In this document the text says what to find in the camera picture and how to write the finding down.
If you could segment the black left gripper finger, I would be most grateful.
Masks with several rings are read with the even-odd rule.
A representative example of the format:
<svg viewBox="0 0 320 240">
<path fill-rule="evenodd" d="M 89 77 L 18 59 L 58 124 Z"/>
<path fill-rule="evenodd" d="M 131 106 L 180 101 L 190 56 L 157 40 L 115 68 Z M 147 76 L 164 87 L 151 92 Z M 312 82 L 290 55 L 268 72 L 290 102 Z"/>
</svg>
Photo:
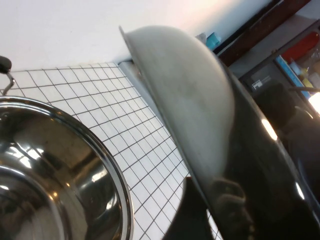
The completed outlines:
<svg viewBox="0 0 320 240">
<path fill-rule="evenodd" d="M 183 180 L 183 192 L 164 240 L 212 240 L 207 206 L 191 177 Z"/>
</svg>

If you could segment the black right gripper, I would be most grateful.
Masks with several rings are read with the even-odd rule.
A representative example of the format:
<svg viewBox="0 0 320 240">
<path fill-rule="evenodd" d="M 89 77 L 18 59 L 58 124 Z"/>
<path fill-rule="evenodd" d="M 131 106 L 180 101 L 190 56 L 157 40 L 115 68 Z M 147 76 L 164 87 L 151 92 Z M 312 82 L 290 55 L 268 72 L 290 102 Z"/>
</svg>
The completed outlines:
<svg viewBox="0 0 320 240">
<path fill-rule="evenodd" d="M 286 135 L 288 153 L 308 180 L 320 179 L 320 120 L 301 107 L 294 108 Z"/>
</svg>

